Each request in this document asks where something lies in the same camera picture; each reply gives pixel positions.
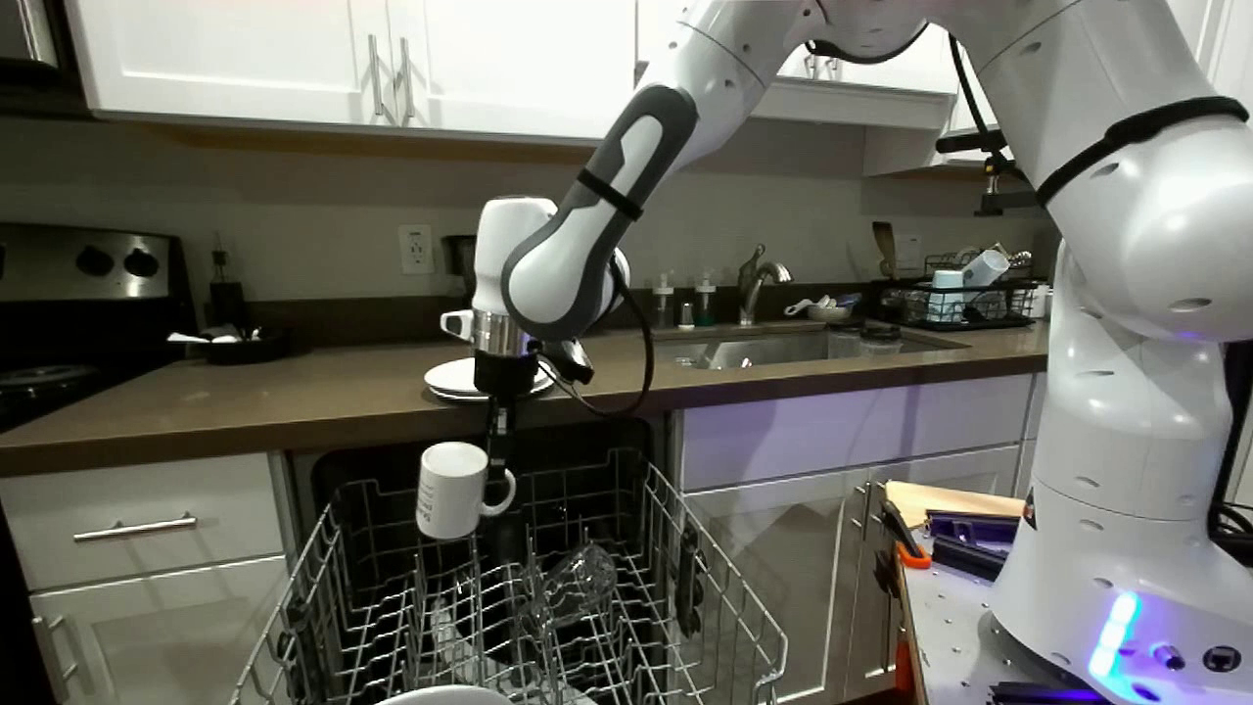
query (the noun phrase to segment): stove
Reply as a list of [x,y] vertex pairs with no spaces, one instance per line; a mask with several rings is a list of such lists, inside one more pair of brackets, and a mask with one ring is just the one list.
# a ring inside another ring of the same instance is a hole
[[178,238],[0,223],[0,433],[167,366],[194,331]]

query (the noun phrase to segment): kitchen counter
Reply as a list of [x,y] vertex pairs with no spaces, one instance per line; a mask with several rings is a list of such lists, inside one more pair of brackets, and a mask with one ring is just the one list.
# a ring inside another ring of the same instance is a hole
[[[754,332],[818,329],[767,323]],[[742,334],[720,326],[684,334]],[[1042,372],[1048,323],[1029,328],[921,332],[955,347],[902,356],[812,361],[737,371],[697,371],[659,359],[638,414],[860,389]],[[639,389],[639,333],[586,338],[596,377],[583,396],[618,408]],[[175,363],[0,435],[0,476],[179,461],[267,451],[317,451],[482,433],[484,407],[436,399],[427,369],[466,356],[459,343],[340,347],[261,366]],[[591,419],[550,391],[520,406],[524,427]]]

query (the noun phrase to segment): wall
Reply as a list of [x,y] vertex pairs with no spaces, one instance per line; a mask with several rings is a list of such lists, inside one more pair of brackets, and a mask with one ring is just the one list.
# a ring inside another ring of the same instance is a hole
[[[685,283],[705,267],[730,283],[756,242],[798,280],[863,280],[878,269],[872,219],[922,232],[928,252],[1029,248],[1054,229],[1040,213],[970,217],[974,182],[861,179],[862,138],[749,121],[648,203],[623,243],[635,283],[665,269]],[[253,299],[454,293],[446,274],[401,273],[397,225],[474,232],[485,199],[560,199],[578,168],[203,149],[142,125],[16,119],[0,120],[0,219],[180,235],[197,294],[221,232]]]

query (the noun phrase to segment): stainless steel sink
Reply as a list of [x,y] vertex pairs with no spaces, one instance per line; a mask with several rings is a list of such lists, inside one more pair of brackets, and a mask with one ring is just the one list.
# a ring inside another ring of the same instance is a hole
[[[900,354],[961,347],[938,339],[903,333]],[[732,338],[667,341],[657,344],[657,359],[700,371],[733,371],[756,366],[777,366],[804,361],[834,361],[824,329],[779,334],[753,334]]]

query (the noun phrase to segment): faucet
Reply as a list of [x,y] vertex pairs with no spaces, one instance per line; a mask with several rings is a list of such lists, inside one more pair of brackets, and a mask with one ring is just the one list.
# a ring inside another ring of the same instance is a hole
[[773,278],[774,283],[788,283],[792,280],[792,272],[778,262],[761,262],[766,253],[766,245],[758,244],[753,255],[739,265],[739,324],[751,326],[756,322],[757,296],[762,292],[762,283],[767,278]]

